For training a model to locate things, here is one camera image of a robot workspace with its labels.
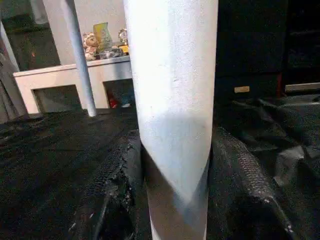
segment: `white metal pipe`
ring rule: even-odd
[[[64,15],[66,26],[72,43],[76,67],[81,79],[86,108],[90,117],[97,115],[94,96],[91,88],[87,61],[83,49],[82,36],[74,0],[61,0],[61,9]]]
[[[18,62],[16,60],[14,51],[13,51],[13,49],[11,47],[11,44],[9,42],[9,38],[7,36],[6,30],[5,30],[5,27],[4,27],[3,23],[2,23],[2,21],[0,22],[0,37],[1,37],[1,39],[3,41],[3,44],[5,46],[5,49],[6,49],[7,53],[8,53],[9,59],[10,59],[12,65],[15,68],[14,70],[16,72],[20,72]]]
[[[154,240],[206,239],[218,0],[124,0]]]

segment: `trophy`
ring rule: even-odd
[[[126,28],[122,28],[119,31],[118,38],[120,39],[120,42],[122,43],[122,45],[119,45],[118,47],[120,49],[122,49],[122,51],[125,55],[128,55],[129,54],[129,47],[128,47],[128,34],[127,34]]]
[[[105,49],[112,47],[112,39],[108,30],[107,22],[93,25],[93,32],[99,43],[98,52],[103,52]]]

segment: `figurine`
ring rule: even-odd
[[[83,34],[83,49],[84,49],[84,55],[85,59],[87,61],[96,60],[97,57],[97,49],[98,49],[99,43],[95,37],[95,35],[90,32],[89,34]]]

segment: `yellow object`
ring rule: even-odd
[[[93,25],[94,36],[99,42],[99,52],[112,47],[112,39],[108,30],[108,23],[99,23]]]
[[[121,45],[119,46],[120,49],[122,49],[123,53],[128,54],[129,53],[129,46],[128,45]]]
[[[250,87],[249,86],[237,86],[234,88],[234,93],[248,93],[250,92]]]

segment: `red object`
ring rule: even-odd
[[[281,98],[283,96],[282,92],[283,92],[283,89],[282,89],[282,73],[280,73],[277,77],[277,86],[276,86],[276,96],[278,98]]]
[[[110,108],[115,109],[118,106],[118,102],[110,91],[107,91]]]

